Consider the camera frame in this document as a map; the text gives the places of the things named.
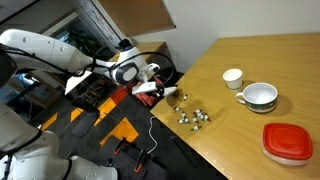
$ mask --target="equipment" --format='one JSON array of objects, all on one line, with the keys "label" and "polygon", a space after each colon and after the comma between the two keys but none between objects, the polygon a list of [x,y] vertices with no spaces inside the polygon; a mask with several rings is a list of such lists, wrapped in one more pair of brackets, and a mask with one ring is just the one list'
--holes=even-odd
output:
[{"label": "equipment", "polygon": [[[120,43],[122,51],[117,62],[105,62],[82,54],[75,47],[40,34],[7,30],[0,36],[0,88],[20,69],[39,69],[80,77],[85,71],[103,74],[120,83],[138,80],[133,94],[157,91],[149,77],[159,65],[148,65],[129,41]],[[176,87],[162,89],[165,95]],[[57,156],[59,142],[52,132],[41,132],[25,123],[14,111],[0,103],[0,152],[8,155],[5,179],[117,179],[111,167],[97,166],[73,156],[69,160]],[[16,162],[10,169],[12,157]]]}]

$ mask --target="floor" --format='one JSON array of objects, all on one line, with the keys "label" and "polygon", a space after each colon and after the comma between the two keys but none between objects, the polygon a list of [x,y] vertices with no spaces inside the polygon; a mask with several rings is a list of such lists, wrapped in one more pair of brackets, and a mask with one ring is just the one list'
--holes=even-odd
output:
[{"label": "floor", "polygon": [[[124,117],[129,120],[139,134],[134,140],[134,144],[139,149],[149,151],[155,145],[148,132],[152,114],[148,108],[144,107],[133,96],[126,96],[97,126],[93,126],[88,135],[83,138],[75,137],[72,134],[72,129],[86,117],[86,112],[71,122],[70,113],[74,111],[74,109],[75,107],[73,107],[69,101],[61,98],[32,121],[32,123],[36,125],[44,123],[45,120],[56,115],[56,120],[50,124],[46,130],[53,131],[58,135],[60,140],[60,157],[67,157],[70,152],[84,158],[94,155],[101,148],[99,142],[101,142]],[[151,152],[151,155],[167,170],[170,176],[177,180],[226,179],[220,172],[179,139],[179,137],[161,124],[160,121],[155,118],[152,122],[152,135],[158,142],[158,146]]]}]

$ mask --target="black and yellow floor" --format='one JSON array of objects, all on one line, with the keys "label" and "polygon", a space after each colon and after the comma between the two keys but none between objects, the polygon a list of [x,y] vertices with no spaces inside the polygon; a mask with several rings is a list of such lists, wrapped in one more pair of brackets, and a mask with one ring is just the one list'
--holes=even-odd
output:
[{"label": "black and yellow floor", "polygon": [[[137,148],[151,150],[155,143],[149,136],[150,118],[153,116],[150,109],[144,107],[135,97],[119,93],[122,91],[118,94],[110,92],[110,97],[107,96],[100,103],[100,117],[82,138],[75,137],[72,130],[85,120],[87,114],[72,106],[70,101],[63,97],[35,117],[32,123],[41,123],[42,130],[53,131],[58,135],[59,156],[63,158],[70,152],[83,158],[92,157],[106,146],[105,143],[111,135],[117,138],[125,136]],[[160,121],[155,118],[152,122],[152,135],[158,146],[150,155],[172,179],[226,179]]]}]

